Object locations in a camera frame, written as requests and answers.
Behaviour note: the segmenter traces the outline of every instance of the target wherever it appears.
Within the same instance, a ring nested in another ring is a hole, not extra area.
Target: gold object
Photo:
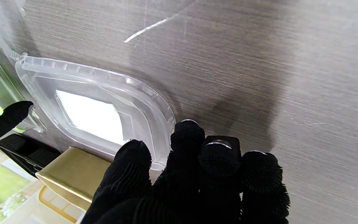
[[[110,164],[81,149],[69,147],[35,175],[60,197],[86,211]]]

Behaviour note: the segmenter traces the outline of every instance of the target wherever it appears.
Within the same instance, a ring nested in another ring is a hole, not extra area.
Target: gloved hand
[[[6,107],[0,115],[0,137],[22,122],[33,106],[31,101],[19,101]]]
[[[123,145],[81,223],[287,223],[289,197],[272,154],[241,157],[237,138],[205,139],[191,120],[175,125],[171,148],[152,186],[147,146],[137,140]]]

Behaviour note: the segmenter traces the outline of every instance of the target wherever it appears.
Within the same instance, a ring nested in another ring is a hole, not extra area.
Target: finger
[[[145,143],[132,140],[123,145],[106,170],[82,223],[94,223],[115,205],[149,194],[151,164]]]
[[[199,156],[200,201],[209,222],[240,221],[240,142],[228,136],[208,136]]]
[[[153,195],[168,207],[190,213],[196,210],[200,166],[198,155],[204,140],[205,132],[196,122],[184,120],[175,125],[167,166],[153,185]]]
[[[287,223],[290,198],[276,157],[254,151],[241,161],[242,223]]]
[[[30,101],[19,101],[5,108],[0,116],[0,137],[23,121],[32,106],[33,103]]]

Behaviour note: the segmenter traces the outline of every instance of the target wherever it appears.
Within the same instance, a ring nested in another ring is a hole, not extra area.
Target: brushed metal surface
[[[131,75],[177,120],[274,153],[290,223],[358,224],[358,1],[27,0],[11,28],[19,51]],[[28,135],[72,144],[47,125]]]

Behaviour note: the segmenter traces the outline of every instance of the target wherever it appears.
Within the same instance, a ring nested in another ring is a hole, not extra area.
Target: clear plastic lid
[[[48,58],[18,57],[16,72],[41,109],[71,139],[115,155],[142,140],[164,168],[175,117],[165,100],[128,75]]]

